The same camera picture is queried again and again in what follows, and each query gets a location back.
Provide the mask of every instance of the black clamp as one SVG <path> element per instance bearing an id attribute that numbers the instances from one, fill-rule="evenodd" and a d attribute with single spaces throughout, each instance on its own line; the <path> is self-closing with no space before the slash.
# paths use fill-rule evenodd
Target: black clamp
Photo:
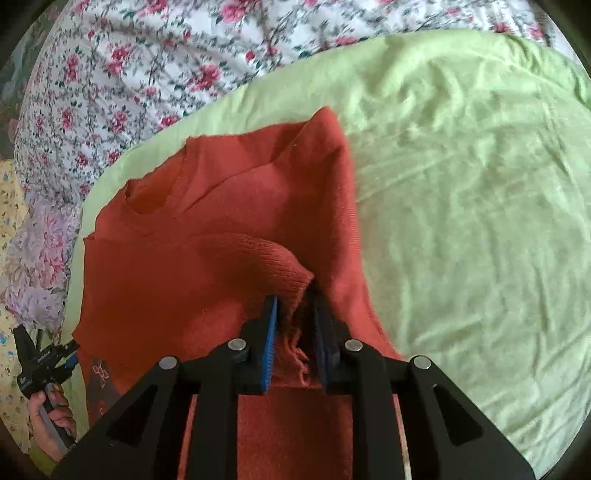
<path id="1" fill-rule="evenodd" d="M 353 399 L 353 480 L 403 480 L 398 396 L 414 480 L 534 480 L 527 461 L 425 356 L 403 362 L 351 338 L 325 299 L 309 293 L 320 380 Z M 186 480 L 235 480 L 238 395 L 270 384 L 277 297 L 240 337 L 208 356 L 161 359 L 56 467 L 55 480 L 173 480 L 192 395 Z"/>
<path id="2" fill-rule="evenodd" d="M 35 392 L 44 391 L 46 399 L 43 407 L 39 410 L 43 423 L 49 434 L 55 440 L 60 452 L 67 453 L 76 439 L 72 438 L 68 431 L 55 425 L 49 418 L 57 404 L 54 404 L 49 394 L 53 390 L 54 383 L 64 383 L 74 371 L 78 359 L 74 355 L 78 344 L 72 340 L 67 345 L 48 345 L 43 350 L 35 347 L 33 340 L 23 325 L 16 327 L 12 334 L 17 346 L 17 356 L 21 363 L 22 371 L 17 376 L 17 385 L 22 394 L 31 398 Z M 58 364 L 68 359 L 63 365 Z"/>

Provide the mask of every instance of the red sweater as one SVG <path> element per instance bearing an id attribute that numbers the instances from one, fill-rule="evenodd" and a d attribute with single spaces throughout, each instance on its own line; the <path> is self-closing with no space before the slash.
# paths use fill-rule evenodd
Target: red sweater
<path id="1" fill-rule="evenodd" d="M 270 392 L 239 399 L 239 479 L 344 479 L 348 399 L 326 397 L 294 315 L 315 279 L 351 334 L 396 356 L 361 266 L 353 164 L 334 113 L 234 136 L 189 138 L 101 211 L 85 239 L 74 338 L 125 392 L 161 357 L 206 355 L 282 302 Z"/>

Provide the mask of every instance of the pink rose print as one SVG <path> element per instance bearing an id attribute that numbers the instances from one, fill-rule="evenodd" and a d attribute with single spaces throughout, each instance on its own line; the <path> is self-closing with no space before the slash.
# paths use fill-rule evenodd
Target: pink rose print
<path id="1" fill-rule="evenodd" d="M 66 239 L 63 235 L 63 220 L 60 220 L 60 215 L 56 212 L 44 212 L 38 220 L 43 236 L 36 243 L 35 251 L 31 252 L 32 258 L 39 260 L 34 274 L 41 287 L 50 288 L 65 280 Z"/>
<path id="2" fill-rule="evenodd" d="M 74 7 L 74 13 L 76 15 L 81 14 L 84 10 L 88 8 L 89 0 L 82 0 Z"/>
<path id="3" fill-rule="evenodd" d="M 66 59 L 65 78 L 67 83 L 74 82 L 78 79 L 78 55 L 73 53 Z"/>
<path id="4" fill-rule="evenodd" d="M 80 168 L 87 167 L 88 166 L 88 157 L 86 155 L 84 155 L 82 152 L 79 152 L 78 156 L 76 157 L 76 163 L 78 163 L 78 166 Z"/>
<path id="5" fill-rule="evenodd" d="M 460 7 L 456 7 L 456 8 L 451 8 L 451 7 L 450 7 L 450 8 L 446 8 L 446 12 L 447 12 L 447 14 L 448 14 L 450 17 L 454 17 L 454 18 L 455 18 L 455 17 L 457 17 L 457 16 L 460 14 L 460 12 L 461 12 L 461 11 L 462 11 L 462 10 L 460 9 Z"/>
<path id="6" fill-rule="evenodd" d="M 220 13 L 224 23 L 238 23 L 244 18 L 246 9 L 237 4 L 225 4 Z"/>
<path id="7" fill-rule="evenodd" d="M 163 128 L 170 127 L 170 125 L 174 125 L 176 122 L 178 122 L 179 119 L 179 116 L 173 113 L 172 115 L 165 116 L 160 121 L 160 125 L 162 125 Z"/>
<path id="8" fill-rule="evenodd" d="M 124 45 L 123 47 L 114 49 L 111 58 L 117 61 L 127 60 L 131 53 L 130 48 L 131 45 Z"/>
<path id="9" fill-rule="evenodd" d="M 121 155 L 121 152 L 119 150 L 113 150 L 112 152 L 109 152 L 109 155 L 107 157 L 107 163 L 109 165 L 112 165 L 113 163 L 115 163 L 117 161 L 117 159 L 119 158 L 120 155 Z"/>
<path id="10" fill-rule="evenodd" d="M 527 30 L 536 40 L 542 40 L 544 38 L 544 33 L 542 32 L 539 24 L 528 25 Z"/>
<path id="11" fill-rule="evenodd" d="M 8 130 L 7 130 L 7 135 L 8 135 L 8 139 L 10 140 L 10 143 L 14 143 L 14 137 L 17 136 L 17 126 L 18 126 L 18 120 L 16 118 L 11 118 L 8 121 Z"/>
<path id="12" fill-rule="evenodd" d="M 511 29 L 509 28 L 509 25 L 507 25 L 506 23 L 497 23 L 495 25 L 495 32 L 496 33 L 507 33 L 507 32 L 511 32 Z"/>
<path id="13" fill-rule="evenodd" d="M 74 118 L 74 110 L 72 110 L 72 107 L 66 108 L 61 113 L 61 127 L 64 130 L 72 130 L 72 120 L 73 120 L 73 118 Z"/>
<path id="14" fill-rule="evenodd" d="M 60 10 L 55 5 L 53 5 L 46 13 L 47 19 L 52 22 L 55 22 L 59 16 Z"/>
<path id="15" fill-rule="evenodd" d="M 342 47 L 344 45 L 353 45 L 353 44 L 357 43 L 357 38 L 348 37 L 346 35 L 339 35 L 338 37 L 335 38 L 335 42 L 339 47 Z"/>
<path id="16" fill-rule="evenodd" d="M 123 130 L 125 130 L 125 123 L 127 122 L 127 113 L 123 110 L 118 110 L 115 112 L 113 116 L 113 121 L 111 125 L 113 127 L 113 132 L 116 134 L 120 134 Z"/>
<path id="17" fill-rule="evenodd" d="M 148 0 L 148 5 L 139 11 L 140 17 L 146 17 L 147 15 L 153 15 L 162 12 L 168 7 L 168 0 Z"/>
<path id="18" fill-rule="evenodd" d="M 191 79 L 187 82 L 190 92 L 198 90 L 207 90 L 213 86 L 216 80 L 222 76 L 220 68 L 217 65 L 201 65 L 199 72 L 194 72 Z"/>
<path id="19" fill-rule="evenodd" d="M 107 71 L 114 77 L 121 75 L 123 71 L 123 62 L 121 61 L 110 61 L 107 64 Z"/>

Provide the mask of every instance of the green bedsheet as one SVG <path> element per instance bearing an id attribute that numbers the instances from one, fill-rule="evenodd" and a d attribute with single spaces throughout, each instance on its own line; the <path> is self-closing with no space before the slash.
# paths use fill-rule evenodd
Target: green bedsheet
<path id="1" fill-rule="evenodd" d="M 242 87 L 96 183 L 64 341 L 79 319 L 82 238 L 129 178 L 188 136 L 302 121 L 329 105 L 356 161 L 365 273 L 394 346 L 432 357 L 541 476 L 591 400 L 589 87 L 555 51 L 471 31 L 377 38 Z M 70 396 L 83 433 L 79 372 Z"/>

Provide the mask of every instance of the metal bolt head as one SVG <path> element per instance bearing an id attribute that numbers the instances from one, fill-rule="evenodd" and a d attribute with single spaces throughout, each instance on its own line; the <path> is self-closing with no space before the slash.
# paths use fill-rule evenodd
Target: metal bolt head
<path id="1" fill-rule="evenodd" d="M 431 361 L 426 356 L 416 356 L 413 360 L 414 366 L 421 370 L 429 370 L 431 368 Z"/>
<path id="2" fill-rule="evenodd" d="M 246 340 L 244 338 L 233 338 L 228 342 L 228 348 L 240 352 L 246 348 Z"/>
<path id="3" fill-rule="evenodd" d="M 177 359 L 173 356 L 164 356 L 158 362 L 158 366 L 162 370 L 170 370 L 177 366 Z"/>
<path id="4" fill-rule="evenodd" d="M 352 338 L 345 342 L 345 348 L 349 352 L 359 352 L 363 348 L 363 344 L 356 338 Z"/>

